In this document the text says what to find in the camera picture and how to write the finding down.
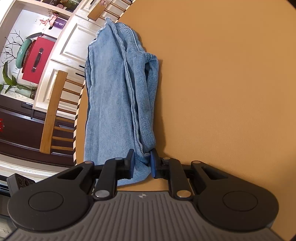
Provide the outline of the white cabinet with drawers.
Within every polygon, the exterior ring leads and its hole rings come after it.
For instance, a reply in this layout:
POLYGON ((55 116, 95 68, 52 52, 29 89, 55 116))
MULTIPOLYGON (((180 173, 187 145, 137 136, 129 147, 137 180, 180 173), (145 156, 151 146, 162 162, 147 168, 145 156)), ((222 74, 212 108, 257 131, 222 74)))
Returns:
POLYGON ((14 99, 46 112, 59 70, 71 80, 84 84, 87 47, 105 20, 87 18, 91 1, 1 1, 1 84, 3 66, 8 61, 8 76, 19 84, 37 87, 34 99, 6 87, 1 103, 14 99), (38 84, 22 79, 23 66, 37 37, 55 42, 38 84))

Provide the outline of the green potted plant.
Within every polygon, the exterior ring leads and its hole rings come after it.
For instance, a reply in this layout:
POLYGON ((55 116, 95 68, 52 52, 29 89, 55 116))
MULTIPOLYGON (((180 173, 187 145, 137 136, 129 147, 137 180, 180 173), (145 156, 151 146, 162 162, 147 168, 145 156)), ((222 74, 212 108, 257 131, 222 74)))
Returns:
POLYGON ((10 91, 10 89, 14 89, 17 90, 20 95, 30 99, 35 98, 37 87, 19 84, 13 75, 11 77, 8 76, 8 61, 6 61, 3 66, 3 79, 4 83, 1 84, 1 91, 3 91, 6 87, 5 93, 10 91))

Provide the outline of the wooden chair with sticker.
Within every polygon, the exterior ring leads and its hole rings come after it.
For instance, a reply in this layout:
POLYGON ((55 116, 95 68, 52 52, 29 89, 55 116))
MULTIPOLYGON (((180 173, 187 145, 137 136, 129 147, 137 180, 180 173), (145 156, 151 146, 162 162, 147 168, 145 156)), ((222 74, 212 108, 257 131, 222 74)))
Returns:
POLYGON ((94 22, 106 18, 117 22, 133 3, 129 0, 91 1, 87 18, 94 22))

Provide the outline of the red storage box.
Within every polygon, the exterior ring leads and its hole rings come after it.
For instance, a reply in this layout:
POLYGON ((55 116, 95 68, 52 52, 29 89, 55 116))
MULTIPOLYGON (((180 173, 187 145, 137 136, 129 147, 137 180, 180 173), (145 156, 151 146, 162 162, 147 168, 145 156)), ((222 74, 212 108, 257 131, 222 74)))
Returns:
POLYGON ((22 79, 38 84, 55 42, 37 37, 23 66, 22 79))

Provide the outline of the blue denim jeans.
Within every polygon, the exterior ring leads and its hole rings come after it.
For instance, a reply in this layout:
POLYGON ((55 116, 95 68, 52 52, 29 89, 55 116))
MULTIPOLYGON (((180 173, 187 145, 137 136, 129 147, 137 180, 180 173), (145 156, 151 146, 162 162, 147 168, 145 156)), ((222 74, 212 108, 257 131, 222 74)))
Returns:
POLYGON ((158 79, 158 58, 144 50, 136 32, 106 19, 88 46, 85 63, 88 112, 84 159, 102 165, 133 149, 133 177, 120 180, 121 186, 143 181, 151 173, 158 79))

